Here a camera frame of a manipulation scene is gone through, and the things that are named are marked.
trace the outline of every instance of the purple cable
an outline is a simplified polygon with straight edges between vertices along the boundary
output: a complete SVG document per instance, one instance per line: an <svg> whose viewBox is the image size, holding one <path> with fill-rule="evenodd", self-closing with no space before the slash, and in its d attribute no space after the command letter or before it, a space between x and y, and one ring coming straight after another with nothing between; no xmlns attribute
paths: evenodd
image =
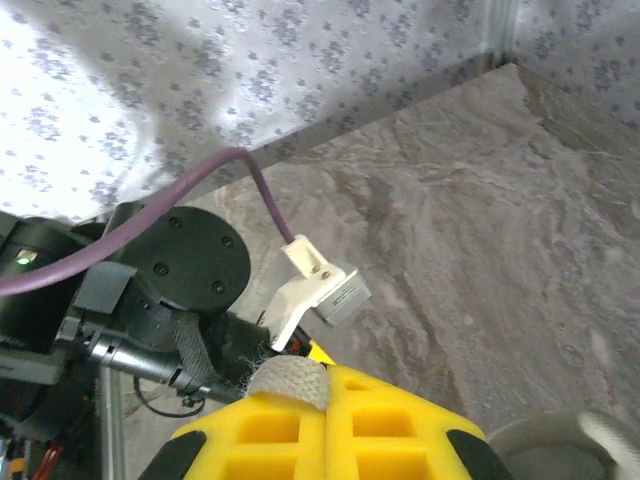
<svg viewBox="0 0 640 480"><path fill-rule="evenodd" d="M251 153L244 148L225 148L193 167L173 184L155 195L151 202L140 210L139 213L109 232L100 240L97 240L68 257L58 260L46 267L34 270L33 272L15 277L0 278L0 296L16 295L53 285L54 283L73 277L88 269L93 264L104 260L153 225L211 172L236 159L244 160L249 167L249 171L258 186L262 199L284 241L286 243L293 242L294 237L284 218L282 218L282 214L260 171L260 167Z"/></svg>

